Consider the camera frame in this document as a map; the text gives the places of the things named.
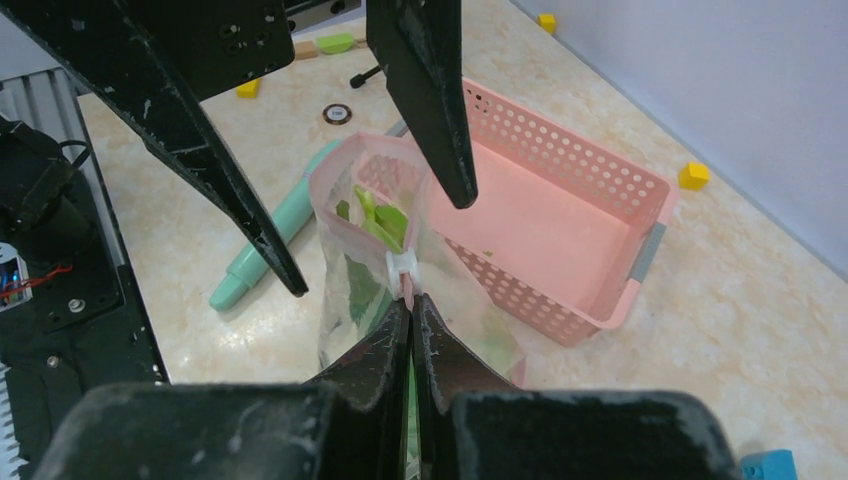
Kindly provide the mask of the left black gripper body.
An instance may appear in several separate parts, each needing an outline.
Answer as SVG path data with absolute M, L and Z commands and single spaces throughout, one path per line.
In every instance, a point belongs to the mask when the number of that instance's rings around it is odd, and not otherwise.
M 282 1 L 127 1 L 125 8 L 170 67 L 165 91 L 191 103 L 294 60 Z

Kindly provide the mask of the blue microphone on tripod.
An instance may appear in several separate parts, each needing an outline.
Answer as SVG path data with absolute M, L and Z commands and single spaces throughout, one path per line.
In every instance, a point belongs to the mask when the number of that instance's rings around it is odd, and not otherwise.
M 372 77 L 376 76 L 379 73 L 382 73 L 382 68 L 377 65 L 375 67 L 370 68 L 369 70 L 357 73 L 349 80 L 349 85 L 353 89 L 359 89 L 365 85 L 365 83 L 370 80 Z

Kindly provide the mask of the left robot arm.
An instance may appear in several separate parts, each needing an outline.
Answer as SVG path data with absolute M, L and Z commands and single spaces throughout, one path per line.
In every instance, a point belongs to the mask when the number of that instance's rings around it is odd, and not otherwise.
M 2 14 L 97 95 L 148 151 L 226 214 L 295 296 L 308 286 L 201 102 L 295 57 L 311 1 L 5 1 Z M 457 1 L 370 1 L 366 38 L 388 92 L 451 203 L 477 199 Z M 1 239 L 27 262 L 69 266 L 92 227 L 65 199 L 79 168 L 62 143 L 1 124 Z

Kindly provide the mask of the small round badge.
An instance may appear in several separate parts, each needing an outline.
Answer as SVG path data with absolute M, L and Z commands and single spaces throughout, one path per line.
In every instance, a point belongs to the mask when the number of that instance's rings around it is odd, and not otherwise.
M 330 104 L 322 111 L 324 121 L 330 125 L 344 125 L 352 119 L 352 116 L 352 110 L 344 104 Z

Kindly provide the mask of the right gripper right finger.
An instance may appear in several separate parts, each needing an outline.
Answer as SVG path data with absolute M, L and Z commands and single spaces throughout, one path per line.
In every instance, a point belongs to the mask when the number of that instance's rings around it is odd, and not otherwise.
M 420 477 L 461 479 L 467 456 L 464 400 L 473 393 L 519 388 L 496 373 L 447 327 L 428 294 L 414 297 L 412 362 L 416 380 Z

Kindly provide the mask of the green and wood stick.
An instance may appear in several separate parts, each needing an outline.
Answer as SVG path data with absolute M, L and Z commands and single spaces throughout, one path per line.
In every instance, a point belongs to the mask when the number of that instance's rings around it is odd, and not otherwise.
M 364 35 L 343 32 L 318 37 L 314 40 L 296 42 L 294 45 L 295 59 L 307 60 L 321 55 L 340 55 L 350 50 L 367 47 Z

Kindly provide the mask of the white cauliflower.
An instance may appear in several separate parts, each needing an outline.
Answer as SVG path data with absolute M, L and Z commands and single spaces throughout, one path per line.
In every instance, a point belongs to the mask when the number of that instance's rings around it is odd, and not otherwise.
M 450 330 L 460 337 L 481 335 L 488 304 L 478 282 L 469 279 L 465 270 L 433 263 L 420 263 L 419 268 L 423 291 L 431 297 Z

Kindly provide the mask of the yellow cube at wall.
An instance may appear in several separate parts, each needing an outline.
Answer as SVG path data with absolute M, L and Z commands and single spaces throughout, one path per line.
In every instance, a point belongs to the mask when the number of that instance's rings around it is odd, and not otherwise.
M 553 35 L 557 28 L 557 19 L 551 13 L 540 13 L 536 17 L 537 24 L 548 34 Z

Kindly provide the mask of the yellow block at left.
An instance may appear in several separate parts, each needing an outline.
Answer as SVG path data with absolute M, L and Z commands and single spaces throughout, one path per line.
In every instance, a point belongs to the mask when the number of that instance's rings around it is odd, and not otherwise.
M 239 85 L 236 89 L 236 95 L 242 99 L 256 99 L 259 95 L 261 79 L 256 78 Z

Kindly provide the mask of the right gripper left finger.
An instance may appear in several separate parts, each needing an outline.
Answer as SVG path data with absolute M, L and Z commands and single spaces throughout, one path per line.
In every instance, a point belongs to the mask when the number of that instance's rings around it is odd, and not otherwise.
M 333 391 L 318 479 L 402 479 L 408 424 L 411 313 L 388 306 L 375 329 L 310 384 Z

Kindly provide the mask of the pink plastic basket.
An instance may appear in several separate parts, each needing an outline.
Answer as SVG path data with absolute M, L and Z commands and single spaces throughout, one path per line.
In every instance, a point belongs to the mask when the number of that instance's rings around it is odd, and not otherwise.
M 422 184 L 429 227 L 495 305 L 572 347 L 627 318 L 676 188 L 472 80 L 464 81 L 479 195 L 457 209 L 407 139 L 351 138 L 336 161 L 386 202 Z

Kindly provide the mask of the blue toy block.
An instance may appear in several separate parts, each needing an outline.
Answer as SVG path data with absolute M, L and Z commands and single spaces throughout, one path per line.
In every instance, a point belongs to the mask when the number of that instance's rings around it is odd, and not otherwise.
M 797 480 L 798 474 L 791 450 L 777 449 L 745 455 L 739 462 L 744 479 Z

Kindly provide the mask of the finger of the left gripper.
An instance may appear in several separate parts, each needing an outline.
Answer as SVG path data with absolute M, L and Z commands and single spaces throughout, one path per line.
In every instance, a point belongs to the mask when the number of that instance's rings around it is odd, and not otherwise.
M 167 93 L 170 67 L 127 1 L 5 1 L 2 14 L 129 126 L 148 151 L 242 231 L 295 296 L 306 281 L 201 102 Z
M 457 209 L 478 197 L 462 77 L 459 1 L 366 3 L 369 48 L 386 87 L 444 193 Z

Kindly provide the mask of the yellow cube near basket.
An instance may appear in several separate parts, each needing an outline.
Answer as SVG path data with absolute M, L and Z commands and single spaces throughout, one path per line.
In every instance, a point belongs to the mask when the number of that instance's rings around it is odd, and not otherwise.
M 678 185 L 685 190 L 701 191 L 710 178 L 710 170 L 705 164 L 689 162 L 678 173 Z

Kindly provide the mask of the green celery stalk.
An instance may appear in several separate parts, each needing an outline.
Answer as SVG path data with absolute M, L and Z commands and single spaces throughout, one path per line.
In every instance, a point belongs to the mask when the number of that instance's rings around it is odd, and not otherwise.
M 328 229 L 340 242 L 368 250 L 377 243 L 393 253 L 404 252 L 409 219 L 397 204 L 363 185 L 341 185 L 330 189 L 327 200 L 335 214 Z

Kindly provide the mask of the clear pink zip bag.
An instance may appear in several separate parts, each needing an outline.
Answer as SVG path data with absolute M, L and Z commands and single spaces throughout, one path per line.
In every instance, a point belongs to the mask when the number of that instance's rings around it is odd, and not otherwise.
M 336 161 L 347 142 L 334 147 L 312 174 L 308 191 L 317 218 L 318 233 L 326 262 L 319 340 L 321 371 L 371 333 L 390 303 L 402 300 L 412 313 L 414 297 L 423 291 L 420 263 L 463 271 L 460 262 L 427 224 L 422 184 L 415 195 L 405 199 L 399 188 L 392 188 L 388 201 L 408 215 L 407 249 L 393 253 L 377 243 L 376 250 L 340 242 L 328 229 L 335 214 L 327 200 L 334 186 L 358 185 Z M 488 304 L 479 336 L 460 337 L 496 373 L 519 387 L 524 377 L 525 356 L 504 316 L 480 286 Z M 410 349 L 408 371 L 408 424 L 405 475 L 420 477 L 420 443 L 416 380 Z M 526 443 L 520 436 L 520 424 L 514 419 L 517 391 L 473 393 L 464 400 L 467 456 L 461 461 L 461 479 L 527 479 L 533 474 L 527 462 Z

